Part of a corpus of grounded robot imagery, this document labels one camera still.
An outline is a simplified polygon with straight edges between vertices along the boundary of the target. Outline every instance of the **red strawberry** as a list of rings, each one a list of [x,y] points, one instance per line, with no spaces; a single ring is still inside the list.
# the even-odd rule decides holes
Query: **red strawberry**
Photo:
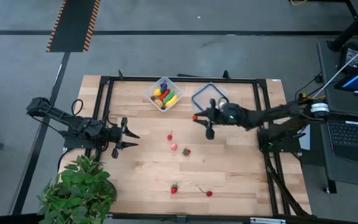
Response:
[[[178,188],[179,188],[178,183],[173,184],[171,186],[171,194],[175,194],[176,192],[178,192]]]
[[[190,155],[190,153],[191,153],[190,149],[185,148],[181,154],[184,156],[188,156]]]

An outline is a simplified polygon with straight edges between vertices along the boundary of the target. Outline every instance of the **concrete floor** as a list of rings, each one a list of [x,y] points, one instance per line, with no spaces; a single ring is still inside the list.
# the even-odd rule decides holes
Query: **concrete floor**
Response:
[[[358,10],[358,1],[353,2]],[[61,1],[0,0],[1,30],[49,30]],[[96,30],[343,30],[353,18],[343,3],[287,0],[102,1]],[[39,123],[25,115],[35,96],[48,97],[63,54],[46,53],[49,36],[0,36],[0,215],[11,212]],[[279,78],[287,100],[319,73],[322,37],[94,36],[89,52],[70,55],[56,106],[68,111],[83,75]],[[316,88],[312,84],[305,91]],[[57,129],[63,126],[51,122]],[[36,195],[56,174],[63,139],[49,129],[24,213],[37,210]],[[304,166],[315,215],[358,222],[358,186],[338,183],[324,194],[324,169]]]

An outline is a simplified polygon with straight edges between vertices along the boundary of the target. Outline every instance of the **hazard stripe tape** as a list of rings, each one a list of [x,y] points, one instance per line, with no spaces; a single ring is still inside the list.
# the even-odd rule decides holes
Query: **hazard stripe tape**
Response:
[[[54,27],[52,29],[52,33],[50,34],[50,38],[49,38],[48,45],[47,45],[47,52],[50,52],[50,44],[52,43],[52,40],[53,40],[53,37],[55,35],[57,25],[59,24],[60,17],[62,16],[63,8],[65,7],[65,5],[66,5],[66,0],[63,1],[62,6],[60,7],[59,14],[57,16],[55,25],[54,25]]]
[[[88,26],[88,31],[86,32],[83,52],[87,52],[90,48],[91,39],[92,39],[92,35],[93,35],[93,29],[94,29],[94,25],[96,23],[96,18],[98,16],[99,6],[100,6],[100,0],[95,0],[94,5],[93,5],[93,10],[92,10],[92,15],[91,15],[89,26]]]

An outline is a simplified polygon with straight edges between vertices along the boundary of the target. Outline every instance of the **wooden tabletop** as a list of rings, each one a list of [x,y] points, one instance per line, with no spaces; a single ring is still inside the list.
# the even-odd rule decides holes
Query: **wooden tabletop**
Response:
[[[84,101],[80,116],[92,117],[100,76],[84,76],[79,99]],[[191,95],[204,83],[175,82],[183,90],[183,98],[166,113],[161,113],[144,96],[152,82],[115,81],[109,119],[120,123],[128,117],[128,128],[140,139],[124,137],[124,141],[139,146],[111,157],[114,143],[101,154],[104,170],[117,188],[117,201],[112,213],[187,214],[271,216],[269,189],[262,153],[259,151],[256,130],[245,131],[237,126],[214,126],[215,139],[207,140],[205,128],[192,122]],[[227,91],[231,102],[255,110],[251,84],[217,83]],[[267,80],[271,106],[285,104],[280,80]],[[102,117],[107,86],[102,97],[98,119]],[[172,131],[173,139],[167,140]],[[170,149],[176,143],[177,151]],[[181,154],[187,147],[191,154]],[[63,159],[60,167],[83,154],[75,149]],[[285,183],[298,203],[307,212],[310,205],[302,169],[293,155],[281,153]],[[170,193],[178,183],[176,194]],[[213,196],[202,193],[212,191]],[[283,212],[279,189],[276,186],[279,211]]]

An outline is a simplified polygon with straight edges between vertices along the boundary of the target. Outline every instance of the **clear plastic bin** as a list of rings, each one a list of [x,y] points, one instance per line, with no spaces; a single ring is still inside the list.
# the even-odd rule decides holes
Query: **clear plastic bin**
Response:
[[[210,107],[209,102],[211,99],[215,99],[216,106],[218,107],[218,102],[221,98],[227,99],[226,90],[223,87],[216,86],[214,83],[210,82],[196,90],[196,93],[191,96],[191,102],[193,103],[195,112],[202,112]]]
[[[154,101],[152,101],[151,96],[154,96],[154,90],[156,88],[161,88],[161,83],[166,83],[167,84],[167,88],[171,91],[174,91],[176,95],[178,95],[178,99],[175,100],[175,102],[173,102],[173,104],[171,106],[169,106],[168,108],[165,108],[165,110],[161,109],[157,104],[154,103]],[[162,77],[160,78],[157,82],[155,82],[152,86],[150,86],[150,88],[144,93],[145,96],[147,97],[147,99],[150,100],[150,102],[152,102],[152,104],[158,108],[161,112],[167,112],[170,108],[172,108],[173,106],[175,106],[176,103],[178,103],[178,101],[182,98],[183,96],[183,92],[181,89],[179,89],[178,86],[176,86],[176,84],[174,84],[169,78],[167,77]]]

